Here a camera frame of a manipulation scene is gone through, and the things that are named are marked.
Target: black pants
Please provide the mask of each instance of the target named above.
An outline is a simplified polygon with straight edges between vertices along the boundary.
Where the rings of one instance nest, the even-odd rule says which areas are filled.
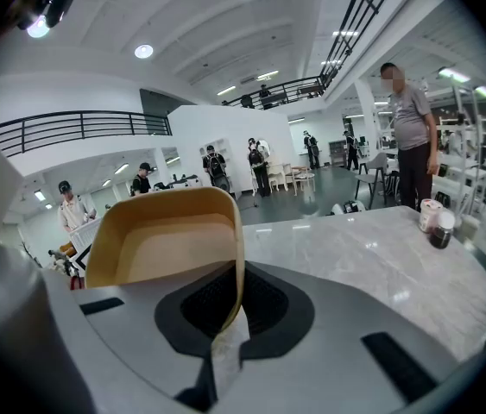
[[[268,167],[264,164],[263,166],[257,167],[254,170],[256,176],[256,183],[258,183],[258,191],[263,197],[268,197],[271,194],[271,189],[269,188],[268,179]]]
[[[319,158],[313,154],[311,149],[308,149],[308,158],[310,159],[310,168],[319,169]]]
[[[426,174],[430,154],[430,143],[398,152],[401,204],[414,210],[431,197],[432,175]]]
[[[348,151],[348,166],[346,167],[348,170],[350,170],[350,166],[352,165],[352,161],[354,161],[354,168],[357,170],[359,168],[359,165],[357,164],[357,150],[356,149],[350,149]]]

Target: ceiling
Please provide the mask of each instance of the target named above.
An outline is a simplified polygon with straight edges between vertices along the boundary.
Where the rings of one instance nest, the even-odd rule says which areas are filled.
[[[459,0],[446,0],[366,72],[377,101],[390,94],[380,74],[387,61],[401,67],[413,84],[426,85],[431,104],[454,104],[451,81],[439,76],[439,70],[451,67],[467,75],[473,88],[486,85],[486,34]],[[361,113],[354,86],[343,99],[345,115]]]
[[[314,11],[310,3],[318,4]],[[216,100],[259,89],[240,81],[272,70],[271,84],[298,78],[297,61],[310,58],[304,74],[317,74],[350,0],[74,0],[51,33],[26,44],[82,47],[129,56],[150,44],[152,62]],[[302,37],[311,36],[306,47]],[[217,93],[239,86],[224,97]]]
[[[163,147],[162,152],[166,161],[178,156],[175,147]],[[58,185],[60,181],[64,180],[70,183],[76,195],[103,189],[103,183],[107,179],[112,181],[108,184],[109,188],[130,181],[136,175],[142,162],[148,162],[151,167],[156,167],[152,149],[100,155],[31,175],[24,179],[9,211],[30,216],[45,210],[46,204],[53,206],[60,204],[62,196],[59,193]],[[129,164],[128,167],[119,174],[114,174],[120,166],[126,163]],[[38,190],[43,193],[45,201],[40,201],[35,197],[34,192]]]

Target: marble countertop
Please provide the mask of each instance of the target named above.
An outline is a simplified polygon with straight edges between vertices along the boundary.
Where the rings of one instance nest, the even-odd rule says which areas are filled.
[[[243,227],[245,259],[352,285],[464,361],[486,338],[486,272],[452,238],[443,250],[408,207]]]

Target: black rubber strip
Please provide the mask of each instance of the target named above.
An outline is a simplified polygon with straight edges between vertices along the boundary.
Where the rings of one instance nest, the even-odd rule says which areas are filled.
[[[86,316],[90,314],[100,313],[101,311],[107,311],[111,308],[119,307],[123,305],[122,299],[119,298],[108,298],[103,300],[98,300],[97,302],[90,302],[89,304],[82,304],[79,306],[81,312]]]
[[[436,381],[388,333],[362,337],[362,342],[408,403],[436,387]]]

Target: tan bin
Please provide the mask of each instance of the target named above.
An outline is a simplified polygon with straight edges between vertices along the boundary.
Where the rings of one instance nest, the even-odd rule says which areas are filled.
[[[127,284],[220,261],[235,261],[237,269],[237,303],[227,326],[243,295],[243,230],[235,201],[216,187],[153,192],[106,212],[92,244],[85,284]]]

